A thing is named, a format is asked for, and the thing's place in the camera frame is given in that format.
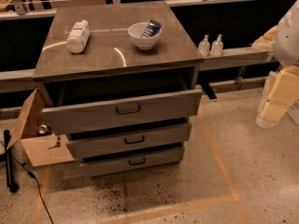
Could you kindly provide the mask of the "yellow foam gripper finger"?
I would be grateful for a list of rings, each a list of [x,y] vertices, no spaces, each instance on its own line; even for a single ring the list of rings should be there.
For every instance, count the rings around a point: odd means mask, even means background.
[[[299,99],[299,67],[289,66],[270,72],[263,86],[256,123],[262,128],[275,126]]]

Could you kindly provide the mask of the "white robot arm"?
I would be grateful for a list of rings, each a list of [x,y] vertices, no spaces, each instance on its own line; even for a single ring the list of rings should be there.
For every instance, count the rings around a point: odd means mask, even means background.
[[[274,58],[283,66],[270,72],[263,87],[256,123],[275,126],[299,99],[299,0],[280,19],[274,33]]]

